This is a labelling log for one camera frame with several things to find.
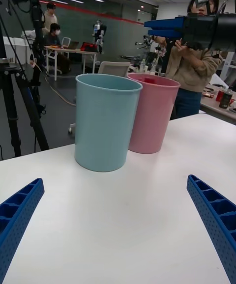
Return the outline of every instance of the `black pole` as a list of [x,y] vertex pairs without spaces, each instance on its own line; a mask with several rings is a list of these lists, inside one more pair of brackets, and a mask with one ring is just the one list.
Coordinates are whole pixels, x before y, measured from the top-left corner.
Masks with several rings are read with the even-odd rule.
[[9,63],[6,59],[6,50],[0,25],[0,88],[3,91],[3,97],[6,107],[6,114],[11,134],[11,144],[14,148],[15,156],[21,156],[21,140],[17,127],[17,111],[14,99],[14,90],[11,79],[11,71]]
[[35,105],[35,102],[33,101],[31,90],[29,88],[29,83],[26,80],[24,74],[16,73],[15,78],[30,118],[30,125],[33,127],[36,138],[38,140],[39,147],[41,151],[49,150],[48,142],[40,122],[37,107]]

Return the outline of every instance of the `laptop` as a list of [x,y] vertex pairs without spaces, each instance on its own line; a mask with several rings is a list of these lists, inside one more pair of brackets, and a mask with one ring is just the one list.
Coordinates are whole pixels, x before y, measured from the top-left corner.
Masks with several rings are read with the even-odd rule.
[[67,49],[76,49],[79,45],[79,42],[70,42],[70,45],[67,47]]

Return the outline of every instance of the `red stripe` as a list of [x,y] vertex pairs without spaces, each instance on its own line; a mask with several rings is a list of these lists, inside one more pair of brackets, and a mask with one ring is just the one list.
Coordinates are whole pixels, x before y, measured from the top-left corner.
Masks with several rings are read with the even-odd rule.
[[104,18],[108,18],[108,19],[113,19],[113,20],[119,20],[119,21],[125,21],[125,22],[128,22],[128,23],[133,23],[133,24],[144,25],[144,23],[141,23],[141,22],[136,22],[136,21],[133,21],[133,20],[128,20],[128,19],[123,19],[123,18],[119,18],[119,17],[114,17],[113,15],[106,14],[106,13],[99,13],[99,12],[96,12],[96,11],[91,11],[91,10],[87,10],[87,9],[83,9],[83,8],[77,8],[77,7],[73,7],[71,5],[68,5],[68,4],[63,4],[63,3],[58,3],[57,2],[57,3],[55,3],[55,5],[57,7],[64,8],[64,9],[67,9],[67,10],[79,11],[79,12],[83,12],[83,13],[87,13],[87,14],[98,15],[100,17],[104,17]]

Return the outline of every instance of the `plastic bucket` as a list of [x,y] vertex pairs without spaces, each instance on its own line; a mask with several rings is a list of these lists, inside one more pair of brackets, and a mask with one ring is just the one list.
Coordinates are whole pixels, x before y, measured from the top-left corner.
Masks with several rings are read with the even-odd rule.
[[128,77],[143,85],[129,150],[156,153],[161,149],[180,84],[147,74],[129,73]]
[[93,171],[112,171],[126,160],[142,85],[107,74],[76,77],[75,160]]

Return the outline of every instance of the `jeans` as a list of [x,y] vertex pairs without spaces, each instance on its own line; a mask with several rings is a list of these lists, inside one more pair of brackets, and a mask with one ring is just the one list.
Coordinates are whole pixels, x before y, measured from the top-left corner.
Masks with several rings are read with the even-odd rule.
[[180,88],[175,101],[175,118],[183,118],[198,114],[201,104],[200,92],[192,92]]

